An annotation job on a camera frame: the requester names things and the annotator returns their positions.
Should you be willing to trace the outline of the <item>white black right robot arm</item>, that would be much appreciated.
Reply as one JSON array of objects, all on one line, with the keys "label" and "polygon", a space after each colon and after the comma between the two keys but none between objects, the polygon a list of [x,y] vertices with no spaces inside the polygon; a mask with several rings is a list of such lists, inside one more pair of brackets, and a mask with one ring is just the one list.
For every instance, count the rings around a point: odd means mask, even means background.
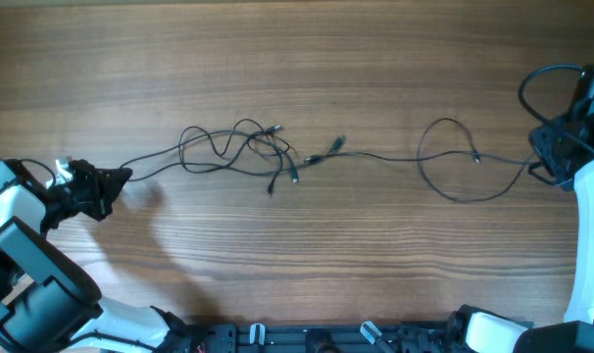
[{"label": "white black right robot arm", "polygon": [[484,310],[463,306],[448,318],[439,339],[444,352],[594,352],[594,64],[573,66],[579,79],[568,109],[553,120],[525,99],[527,85],[551,72],[529,74],[518,99],[540,122],[529,134],[546,182],[576,194],[578,235],[575,275],[561,323],[529,328]]}]

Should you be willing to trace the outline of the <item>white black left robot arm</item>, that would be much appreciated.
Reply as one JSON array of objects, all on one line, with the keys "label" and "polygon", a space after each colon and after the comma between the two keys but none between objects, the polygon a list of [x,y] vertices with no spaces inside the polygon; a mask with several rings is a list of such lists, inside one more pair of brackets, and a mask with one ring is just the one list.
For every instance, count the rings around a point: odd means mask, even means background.
[{"label": "white black left robot arm", "polygon": [[62,160],[40,183],[21,159],[0,160],[0,346],[8,352],[168,352],[178,321],[154,307],[105,298],[47,234],[79,214],[102,221],[130,180],[129,168]]}]

